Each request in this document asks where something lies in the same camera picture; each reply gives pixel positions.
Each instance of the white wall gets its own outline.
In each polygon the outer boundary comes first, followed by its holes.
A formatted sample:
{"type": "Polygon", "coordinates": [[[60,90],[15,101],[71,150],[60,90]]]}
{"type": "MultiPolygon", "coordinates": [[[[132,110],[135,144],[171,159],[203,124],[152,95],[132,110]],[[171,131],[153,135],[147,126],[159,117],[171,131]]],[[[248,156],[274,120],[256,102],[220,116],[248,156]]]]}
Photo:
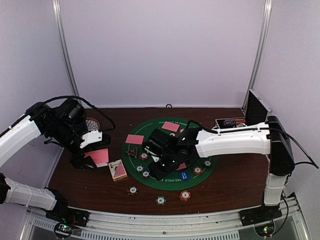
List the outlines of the white wall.
{"type": "MultiPolygon", "coordinates": [[[[286,131],[320,165],[320,1],[276,0],[255,89],[286,131]]],[[[295,161],[307,158],[294,148],[295,161]]],[[[320,171],[298,165],[288,185],[295,191],[312,239],[319,239],[320,171]]]]}
{"type": "Polygon", "coordinates": [[[62,0],[79,93],[100,107],[240,107],[264,4],[62,0]]]}
{"type": "MultiPolygon", "coordinates": [[[[0,132],[38,101],[71,94],[51,0],[0,1],[0,132]]],[[[43,188],[58,152],[39,137],[2,168],[15,181],[43,188]]],[[[24,207],[0,205],[1,239],[16,240],[24,207]]]]}

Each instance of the dark brown tabletop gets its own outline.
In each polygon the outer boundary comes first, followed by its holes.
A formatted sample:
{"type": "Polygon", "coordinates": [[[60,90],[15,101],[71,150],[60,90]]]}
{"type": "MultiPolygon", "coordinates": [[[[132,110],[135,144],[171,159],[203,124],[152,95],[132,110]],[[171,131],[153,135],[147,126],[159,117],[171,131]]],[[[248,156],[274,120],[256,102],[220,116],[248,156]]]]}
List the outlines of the dark brown tabletop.
{"type": "MultiPolygon", "coordinates": [[[[215,119],[243,116],[237,108],[111,108],[103,111],[116,123],[116,130],[109,132],[111,162],[122,158],[122,145],[128,133],[147,120],[178,117],[193,119],[211,128],[215,119]]],[[[108,121],[91,109],[87,116],[99,120],[101,129],[110,127],[108,121]]],[[[223,155],[211,176],[189,189],[191,199],[182,202],[179,200],[180,191],[153,189],[129,174],[127,178],[114,182],[108,167],[97,171],[75,169],[69,163],[70,157],[65,150],[49,187],[58,190],[71,207],[119,214],[212,213],[261,205],[268,174],[268,161],[263,155],[223,155]],[[135,196],[127,193],[132,185],[139,189],[135,196]],[[158,196],[165,196],[165,205],[156,204],[158,196]]]]}

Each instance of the round green mat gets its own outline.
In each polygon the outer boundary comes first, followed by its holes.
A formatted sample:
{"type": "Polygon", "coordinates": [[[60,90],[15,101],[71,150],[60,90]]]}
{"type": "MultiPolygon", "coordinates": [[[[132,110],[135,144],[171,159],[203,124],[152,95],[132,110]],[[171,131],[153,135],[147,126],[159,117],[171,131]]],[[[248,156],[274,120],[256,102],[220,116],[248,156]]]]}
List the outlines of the round green mat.
{"type": "MultiPolygon", "coordinates": [[[[138,125],[135,127],[129,134],[132,135],[142,135],[144,136],[143,141],[147,140],[147,138],[150,136],[152,131],[154,129],[160,129],[161,131],[170,134],[171,131],[162,129],[162,126],[165,122],[171,122],[175,124],[179,124],[180,128],[177,132],[175,132],[176,136],[179,135],[180,129],[184,129],[187,125],[188,120],[183,118],[177,118],[177,117],[162,117],[162,118],[155,118],[149,121],[145,121],[144,123],[138,125]]],[[[170,173],[168,176],[166,176],[164,179],[158,181],[153,177],[144,179],[142,177],[141,173],[138,173],[136,171],[136,167],[139,165],[142,165],[144,167],[144,170],[149,170],[148,165],[153,161],[152,157],[149,156],[149,158],[146,161],[142,161],[140,159],[140,154],[144,153],[142,150],[141,145],[135,145],[135,144],[128,144],[124,143],[122,146],[122,161],[125,166],[125,169],[132,177],[134,177],[136,180],[138,180],[140,183],[159,190],[166,190],[166,191],[177,191],[177,190],[185,190],[191,187],[194,187],[201,182],[203,182],[205,179],[207,179],[210,174],[214,171],[218,157],[212,156],[208,158],[199,158],[196,163],[193,166],[190,166],[187,169],[181,170],[181,171],[174,171],[170,173]],[[134,156],[128,155],[126,152],[128,150],[136,148],[138,149],[137,158],[134,156]],[[204,161],[209,160],[212,163],[211,167],[204,167],[204,161]],[[194,168],[195,167],[201,167],[203,172],[200,175],[194,174],[194,168]],[[190,179],[186,181],[182,181],[179,178],[179,174],[181,172],[188,172],[190,174],[190,179]]]]}

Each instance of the red triangle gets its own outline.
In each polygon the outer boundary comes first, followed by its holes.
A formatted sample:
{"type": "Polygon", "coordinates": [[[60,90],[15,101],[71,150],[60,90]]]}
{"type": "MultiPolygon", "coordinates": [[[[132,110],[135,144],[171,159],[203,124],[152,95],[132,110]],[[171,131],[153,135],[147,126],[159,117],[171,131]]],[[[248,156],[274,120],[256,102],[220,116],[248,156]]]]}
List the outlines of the red triangle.
{"type": "Polygon", "coordinates": [[[118,177],[121,177],[123,175],[126,174],[126,170],[125,170],[125,167],[124,165],[122,164],[122,162],[118,165],[118,167],[116,168],[115,170],[115,174],[113,176],[113,178],[118,178],[118,177]]]}
{"type": "Polygon", "coordinates": [[[132,149],[126,151],[125,153],[137,158],[137,156],[138,156],[138,147],[132,148],[132,149]]]}

